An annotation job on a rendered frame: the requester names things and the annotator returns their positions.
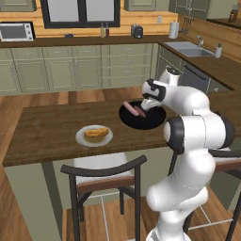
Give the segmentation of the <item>hanging kitchen tools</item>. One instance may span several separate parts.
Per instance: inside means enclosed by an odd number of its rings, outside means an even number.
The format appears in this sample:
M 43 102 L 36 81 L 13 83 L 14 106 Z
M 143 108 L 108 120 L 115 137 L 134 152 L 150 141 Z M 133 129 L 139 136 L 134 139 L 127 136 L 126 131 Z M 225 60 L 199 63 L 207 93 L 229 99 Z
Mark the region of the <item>hanging kitchen tools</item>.
M 188 34 L 188 32 L 190 30 L 190 27 L 192 25 L 192 22 L 193 22 L 193 18 L 192 17 L 185 16 L 184 25 L 183 25 L 183 34 L 184 35 Z

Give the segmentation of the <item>white microwave oven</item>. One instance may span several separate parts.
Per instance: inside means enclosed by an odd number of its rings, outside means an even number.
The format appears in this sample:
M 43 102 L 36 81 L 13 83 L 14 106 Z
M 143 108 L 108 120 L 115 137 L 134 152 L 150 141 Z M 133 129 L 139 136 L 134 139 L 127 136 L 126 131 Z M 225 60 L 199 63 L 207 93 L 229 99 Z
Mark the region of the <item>white microwave oven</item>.
M 35 30 L 32 22 L 0 22 L 0 41 L 33 41 Z

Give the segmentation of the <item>black framed window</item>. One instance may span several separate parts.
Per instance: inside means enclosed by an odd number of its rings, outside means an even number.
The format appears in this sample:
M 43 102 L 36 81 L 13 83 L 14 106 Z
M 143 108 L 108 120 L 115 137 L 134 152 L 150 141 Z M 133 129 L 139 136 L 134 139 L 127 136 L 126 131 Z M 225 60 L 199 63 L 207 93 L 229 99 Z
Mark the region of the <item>black framed window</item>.
M 119 27 L 121 0 L 40 0 L 45 28 Z

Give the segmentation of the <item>black bowl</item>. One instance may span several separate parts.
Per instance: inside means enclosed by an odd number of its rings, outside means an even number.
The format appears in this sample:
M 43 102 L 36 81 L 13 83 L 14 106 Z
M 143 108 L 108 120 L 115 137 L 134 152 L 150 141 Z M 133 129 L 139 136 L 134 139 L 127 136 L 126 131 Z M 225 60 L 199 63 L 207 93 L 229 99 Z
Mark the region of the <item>black bowl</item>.
M 154 107 L 146 112 L 146 117 L 135 116 L 124 105 L 120 107 L 121 121 L 129 127 L 149 130 L 160 126 L 166 119 L 166 111 L 162 107 Z

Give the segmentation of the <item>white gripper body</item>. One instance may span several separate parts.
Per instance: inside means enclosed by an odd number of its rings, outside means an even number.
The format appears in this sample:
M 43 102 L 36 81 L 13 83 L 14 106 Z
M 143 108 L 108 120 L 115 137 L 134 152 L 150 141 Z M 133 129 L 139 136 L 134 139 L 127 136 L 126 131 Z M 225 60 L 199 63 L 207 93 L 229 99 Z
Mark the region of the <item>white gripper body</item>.
M 140 107 L 144 111 L 149 111 L 151 108 L 156 106 L 159 106 L 159 102 L 156 101 L 155 99 L 144 99 L 140 104 Z

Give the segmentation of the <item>brown bottle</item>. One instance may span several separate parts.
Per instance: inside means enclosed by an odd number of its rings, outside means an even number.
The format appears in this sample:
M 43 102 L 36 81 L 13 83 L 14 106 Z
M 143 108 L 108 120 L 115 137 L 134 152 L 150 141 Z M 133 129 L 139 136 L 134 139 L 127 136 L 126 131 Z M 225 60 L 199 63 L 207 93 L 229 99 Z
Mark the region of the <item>brown bottle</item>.
M 229 22 L 230 23 L 234 23 L 236 21 L 237 15 L 238 15 L 238 10 L 239 10 L 239 6 L 238 5 L 233 5 L 233 9 L 230 13 L 230 17 L 229 17 Z

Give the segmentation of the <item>pink sausage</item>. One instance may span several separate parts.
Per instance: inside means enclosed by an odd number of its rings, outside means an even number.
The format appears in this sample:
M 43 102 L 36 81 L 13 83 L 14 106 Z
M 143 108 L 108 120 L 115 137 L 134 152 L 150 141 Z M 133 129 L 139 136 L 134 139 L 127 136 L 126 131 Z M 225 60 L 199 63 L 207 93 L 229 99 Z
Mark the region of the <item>pink sausage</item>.
M 145 112 L 139 107 L 139 106 L 134 106 L 134 109 L 136 110 L 136 112 L 138 113 L 138 115 L 142 118 L 146 118 L 146 114 Z
M 131 114 L 139 116 L 138 112 L 128 102 L 123 102 L 123 105 Z

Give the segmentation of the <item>green base cupboard run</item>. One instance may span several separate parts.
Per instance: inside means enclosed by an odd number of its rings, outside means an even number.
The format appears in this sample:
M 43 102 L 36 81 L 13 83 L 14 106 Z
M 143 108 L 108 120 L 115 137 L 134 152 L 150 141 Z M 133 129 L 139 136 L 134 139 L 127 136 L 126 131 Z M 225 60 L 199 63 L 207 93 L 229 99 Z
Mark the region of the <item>green base cupboard run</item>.
M 152 57 L 151 43 L 0 49 L 0 95 L 138 87 Z

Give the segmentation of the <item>green cupboards beside dishwasher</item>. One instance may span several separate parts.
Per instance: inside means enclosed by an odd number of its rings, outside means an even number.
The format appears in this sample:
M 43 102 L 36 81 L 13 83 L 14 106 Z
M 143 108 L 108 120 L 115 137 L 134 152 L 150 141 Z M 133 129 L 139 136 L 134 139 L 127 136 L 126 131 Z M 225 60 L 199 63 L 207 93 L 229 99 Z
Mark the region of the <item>green cupboards beside dishwasher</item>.
M 167 48 L 160 46 L 155 77 L 159 78 L 167 66 L 171 66 L 180 73 L 183 73 L 184 64 L 185 62 L 180 57 L 174 55 Z

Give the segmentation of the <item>green wall cupboard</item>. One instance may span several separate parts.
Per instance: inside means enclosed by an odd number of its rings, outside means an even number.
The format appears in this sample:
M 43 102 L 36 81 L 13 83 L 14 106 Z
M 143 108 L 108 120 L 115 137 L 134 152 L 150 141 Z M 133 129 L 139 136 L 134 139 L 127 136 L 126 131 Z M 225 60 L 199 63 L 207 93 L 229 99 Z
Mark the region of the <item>green wall cupboard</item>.
M 154 11 L 156 0 L 124 0 L 127 11 Z
M 0 0 L 0 11 L 3 12 L 31 12 L 36 10 L 36 0 Z
M 214 0 L 169 0 L 169 11 L 206 20 Z

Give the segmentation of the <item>dark grey dishwasher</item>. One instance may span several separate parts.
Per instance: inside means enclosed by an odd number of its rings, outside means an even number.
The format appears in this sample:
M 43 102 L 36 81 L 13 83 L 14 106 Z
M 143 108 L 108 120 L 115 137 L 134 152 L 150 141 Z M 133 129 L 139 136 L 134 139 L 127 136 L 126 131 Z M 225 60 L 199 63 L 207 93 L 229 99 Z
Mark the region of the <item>dark grey dishwasher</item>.
M 210 84 L 210 77 L 189 63 L 184 65 L 184 73 L 180 79 L 181 86 L 196 88 L 206 93 Z

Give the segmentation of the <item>green island base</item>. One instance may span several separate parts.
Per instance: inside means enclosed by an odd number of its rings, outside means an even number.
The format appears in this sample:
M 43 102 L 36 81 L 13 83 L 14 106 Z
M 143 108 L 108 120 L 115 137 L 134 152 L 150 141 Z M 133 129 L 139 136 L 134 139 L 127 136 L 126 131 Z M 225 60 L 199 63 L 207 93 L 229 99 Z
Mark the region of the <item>green island base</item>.
M 142 154 L 148 158 L 141 166 L 141 194 L 145 195 L 150 185 L 168 175 L 172 151 L 140 150 L 127 153 L 127 157 L 132 160 Z M 66 159 L 5 168 L 32 241 L 62 241 L 62 214 L 71 207 L 71 200 L 69 178 L 60 168 L 72 164 Z M 118 198 L 116 189 L 92 194 L 81 224 L 82 240 L 126 241 L 136 237 L 134 201 L 127 200 L 121 214 Z

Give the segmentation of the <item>white paper towel roll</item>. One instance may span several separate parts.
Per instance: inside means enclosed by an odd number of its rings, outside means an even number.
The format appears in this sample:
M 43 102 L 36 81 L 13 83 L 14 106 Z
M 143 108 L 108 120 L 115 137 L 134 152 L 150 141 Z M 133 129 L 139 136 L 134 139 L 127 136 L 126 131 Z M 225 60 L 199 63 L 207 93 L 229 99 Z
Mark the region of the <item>white paper towel roll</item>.
M 169 38 L 176 39 L 179 33 L 179 23 L 173 20 L 169 25 Z

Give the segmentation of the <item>steel sink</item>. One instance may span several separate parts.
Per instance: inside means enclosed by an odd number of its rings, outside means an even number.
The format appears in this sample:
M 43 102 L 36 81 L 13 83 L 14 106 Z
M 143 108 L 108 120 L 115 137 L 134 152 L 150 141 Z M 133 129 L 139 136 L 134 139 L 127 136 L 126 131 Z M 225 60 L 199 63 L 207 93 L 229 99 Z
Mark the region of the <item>steel sink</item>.
M 167 42 L 167 46 L 188 57 L 213 56 L 214 53 L 190 41 Z

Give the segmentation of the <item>white plate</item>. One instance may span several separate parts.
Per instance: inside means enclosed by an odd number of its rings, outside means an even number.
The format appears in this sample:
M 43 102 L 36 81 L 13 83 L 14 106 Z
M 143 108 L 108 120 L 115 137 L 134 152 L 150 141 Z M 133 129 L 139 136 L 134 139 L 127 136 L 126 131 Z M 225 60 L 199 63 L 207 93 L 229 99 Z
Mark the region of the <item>white plate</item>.
M 103 125 L 89 125 L 81 128 L 75 135 L 75 140 L 78 144 L 86 147 L 100 147 L 109 143 L 113 138 L 113 133 L 110 128 L 107 128 L 108 133 L 103 137 L 87 137 L 85 132 L 90 130 L 98 130 L 104 128 Z

